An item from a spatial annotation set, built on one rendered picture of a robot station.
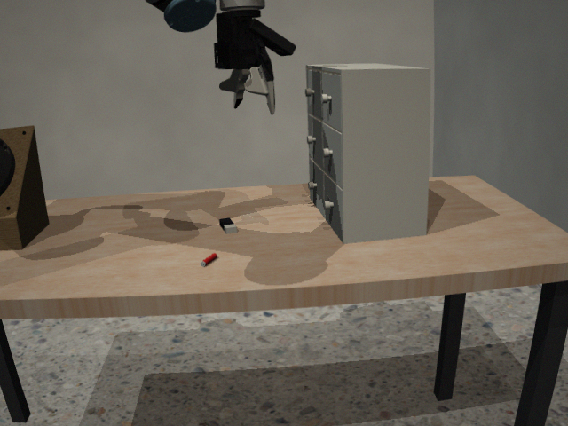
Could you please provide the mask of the grey drawer front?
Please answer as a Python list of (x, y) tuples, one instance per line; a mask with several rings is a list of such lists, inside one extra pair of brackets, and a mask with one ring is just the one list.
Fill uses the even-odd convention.
[(322, 121), (308, 114), (309, 120), (309, 136), (307, 136), (307, 144), (309, 144), (310, 155), (323, 167), (323, 136)]
[(341, 76), (336, 72), (322, 72), (323, 119), (342, 128)]
[[(308, 182), (309, 190), (311, 190), (311, 198), (324, 214), (324, 176), (323, 169), (310, 158), (310, 180)], [(314, 184), (315, 183), (315, 184)]]
[(325, 173), (325, 217), (343, 239), (343, 189)]
[(305, 96), (308, 97), (308, 110), (322, 118), (322, 103), (320, 99), (321, 97), (320, 70), (307, 69), (307, 89), (305, 89)]
[[(342, 132), (323, 123), (324, 169), (341, 185), (343, 185), (342, 170)], [(329, 150), (328, 150), (329, 149)]]

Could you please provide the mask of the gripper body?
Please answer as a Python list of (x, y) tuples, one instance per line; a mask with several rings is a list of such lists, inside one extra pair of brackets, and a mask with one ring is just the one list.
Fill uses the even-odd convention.
[(250, 70), (252, 67), (258, 67), (258, 53), (260, 53), (260, 48), (265, 48), (265, 46), (262, 38), (249, 31), (252, 18), (258, 17), (261, 17), (260, 10), (217, 13), (217, 43), (214, 43), (215, 68)]

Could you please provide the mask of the grey chest of drawers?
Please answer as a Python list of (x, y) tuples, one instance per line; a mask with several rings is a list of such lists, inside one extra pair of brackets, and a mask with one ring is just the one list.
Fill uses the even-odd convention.
[[(430, 173), (430, 68), (382, 64), (306, 65), (341, 75), (343, 244), (423, 236), (427, 233)], [(308, 68), (307, 68), (308, 67)], [(326, 71), (325, 71), (326, 70)]]

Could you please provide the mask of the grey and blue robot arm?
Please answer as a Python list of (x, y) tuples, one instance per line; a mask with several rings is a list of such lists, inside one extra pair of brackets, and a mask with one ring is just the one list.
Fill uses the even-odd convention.
[[(216, 14), (216, 0), (146, 0), (164, 12), (167, 24), (179, 32), (193, 32), (207, 26)], [(219, 0), (221, 11), (261, 10), (264, 0)], [(248, 29), (263, 39), (263, 44), (281, 56), (293, 55), (296, 46), (257, 19)], [(5, 149), (5, 150), (4, 150)], [(15, 171), (12, 150), (0, 139), (0, 196), (8, 188)]]

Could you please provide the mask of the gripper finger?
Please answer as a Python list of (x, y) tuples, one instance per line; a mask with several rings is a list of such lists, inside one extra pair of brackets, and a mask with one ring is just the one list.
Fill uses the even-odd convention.
[(234, 92), (234, 109), (243, 100), (244, 83), (249, 78), (249, 71), (247, 69), (234, 69), (228, 79), (223, 80), (219, 84), (219, 89), (222, 91)]
[(244, 83), (247, 92), (264, 95), (271, 114), (275, 112), (274, 76), (272, 62), (265, 48), (258, 53), (258, 67), (249, 70), (250, 80)]

